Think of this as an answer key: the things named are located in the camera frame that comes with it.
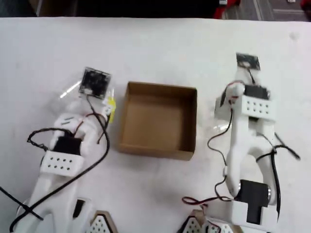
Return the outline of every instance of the yellow label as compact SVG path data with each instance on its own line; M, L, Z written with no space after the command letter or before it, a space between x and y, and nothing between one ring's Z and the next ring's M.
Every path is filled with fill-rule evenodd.
M113 117L115 115L115 110L116 110L116 102L115 100L113 99L113 97L108 97L108 104L111 106L111 114L110 114L110 120L109 120L109 123L112 123L113 122Z

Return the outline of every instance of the bracket with holes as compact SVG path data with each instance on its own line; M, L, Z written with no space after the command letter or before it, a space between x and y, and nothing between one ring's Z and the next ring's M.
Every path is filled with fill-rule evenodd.
M183 233L201 233L201 226L195 217L190 217L183 230Z
M275 105L271 100L262 100L243 95L235 102L234 109L242 115L272 121L276 120Z
M85 233L112 233L108 227L106 219L98 215Z
M210 222L207 222L206 224L204 224L202 227L202 233L233 233L233 230L230 228L228 224L219 223L219 222L214 223L214 224Z
M74 177L81 170L83 162L84 158L79 155L47 151L40 172Z

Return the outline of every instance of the open cardboard box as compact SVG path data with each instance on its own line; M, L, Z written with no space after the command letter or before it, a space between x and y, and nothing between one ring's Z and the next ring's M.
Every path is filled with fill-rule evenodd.
M195 149L196 109L195 88L129 82L120 151L190 160Z

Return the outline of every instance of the white tabletop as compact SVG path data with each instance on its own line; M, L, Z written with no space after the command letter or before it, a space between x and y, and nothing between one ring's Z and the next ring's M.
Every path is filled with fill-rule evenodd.
M302 157L276 156L282 192L278 232L308 232L311 192L311 24L210 19L0 19L0 185L20 200L29 197L43 152L26 143L36 129L51 126L50 103L84 67L113 75L118 135L128 81L198 89L197 146L189 162L146 158L111 149L88 174L85 195L108 210L120 233L173 233L191 211L181 198L214 196L222 179L221 157L207 149L215 131L216 97L236 72L236 52L259 57L259 79L277 99L276 130ZM50 134L38 137L48 142ZM214 145L225 153L229 137ZM261 180L246 158L242 178ZM220 191L227 194L226 186ZM8 232L17 205L0 194L0 231Z

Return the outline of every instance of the robotic arm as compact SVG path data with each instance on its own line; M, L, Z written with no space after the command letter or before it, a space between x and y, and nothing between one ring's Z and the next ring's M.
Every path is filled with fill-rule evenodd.
M275 103L266 88L245 84L243 80L247 71L248 67L238 68L236 81L231 82L217 98L215 108L216 118L228 120L232 114L231 143L224 177L235 198L226 202L213 201L208 208L204 207L204 211L207 217L234 225L275 232L278 212L274 206L279 190L272 166L274 157L259 158L270 153L275 144ZM259 159L263 183L240 179L241 162L248 154Z
M79 91L80 98L67 106L66 112L54 123L54 129L63 131L58 130L53 134L50 146L42 159L34 191L27 203L29 206L36 204L86 170L90 170L87 161L98 160L104 153L103 149L108 148L108 141L100 140L104 134L103 125L107 128L112 110L112 107L107 104L107 98L104 98L106 93L104 87L108 86L109 81L110 75L90 68L86 69ZM91 200L79 194L80 182L80 179L75 180L33 209L43 218L52 215L55 233L84 233L91 229L90 223L94 220L96 210ZM83 204L79 213L76 213L79 202ZM102 222L100 225L95 223L96 226L98 225L98 230L106 227L103 225L104 219L100 216L95 220ZM27 214L18 222L14 232L35 233L39 224L38 218Z

